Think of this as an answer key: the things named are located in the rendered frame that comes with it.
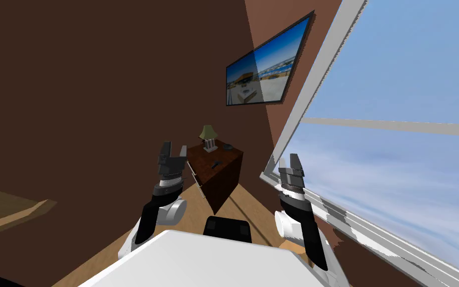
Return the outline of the brown wooden tabletop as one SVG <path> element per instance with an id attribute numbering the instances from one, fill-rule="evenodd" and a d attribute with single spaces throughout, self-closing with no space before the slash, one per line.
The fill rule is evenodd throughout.
<path id="1" fill-rule="evenodd" d="M 0 191 L 0 232 L 42 216 L 56 204 L 50 199 L 34 201 Z"/>

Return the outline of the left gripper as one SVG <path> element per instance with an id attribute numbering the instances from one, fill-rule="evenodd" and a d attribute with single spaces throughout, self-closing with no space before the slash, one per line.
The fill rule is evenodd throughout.
<path id="1" fill-rule="evenodd" d="M 187 161 L 187 146 L 183 145 L 178 157 L 171 157 L 172 142 L 165 141 L 160 149 L 158 156 L 159 170 L 161 181 L 181 178 L 182 172 Z"/>

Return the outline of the large white framed window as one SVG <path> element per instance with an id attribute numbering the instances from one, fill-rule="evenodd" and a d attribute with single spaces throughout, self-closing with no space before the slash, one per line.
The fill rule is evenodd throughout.
<path id="1" fill-rule="evenodd" d="M 262 179 L 291 153 L 318 217 L 459 287 L 459 0 L 342 0 Z"/>

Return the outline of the black framed seaside picture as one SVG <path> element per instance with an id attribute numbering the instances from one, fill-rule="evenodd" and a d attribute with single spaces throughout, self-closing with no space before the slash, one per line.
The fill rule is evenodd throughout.
<path id="1" fill-rule="evenodd" d="M 282 102 L 315 16 L 311 11 L 226 67 L 226 106 Z"/>

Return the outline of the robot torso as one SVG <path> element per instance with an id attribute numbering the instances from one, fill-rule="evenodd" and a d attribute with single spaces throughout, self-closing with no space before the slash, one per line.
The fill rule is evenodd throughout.
<path id="1" fill-rule="evenodd" d="M 177 230 L 137 245 L 136 233 L 117 262 L 79 287 L 330 287 L 289 250 Z"/>

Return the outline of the dark wooden nightstand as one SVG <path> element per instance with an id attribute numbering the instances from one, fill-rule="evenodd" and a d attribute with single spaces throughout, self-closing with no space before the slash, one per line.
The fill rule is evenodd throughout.
<path id="1" fill-rule="evenodd" d="M 211 125 L 203 126 L 202 144 L 187 149 L 187 163 L 203 198 L 214 214 L 239 183 L 243 151 L 217 139 Z"/>

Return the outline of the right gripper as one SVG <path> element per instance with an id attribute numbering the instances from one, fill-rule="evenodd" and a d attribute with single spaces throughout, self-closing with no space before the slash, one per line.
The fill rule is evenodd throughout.
<path id="1" fill-rule="evenodd" d="M 304 192 L 304 171 L 296 153 L 290 154 L 290 168 L 287 168 L 285 158 L 281 157 L 278 171 L 283 188 L 293 192 Z"/>

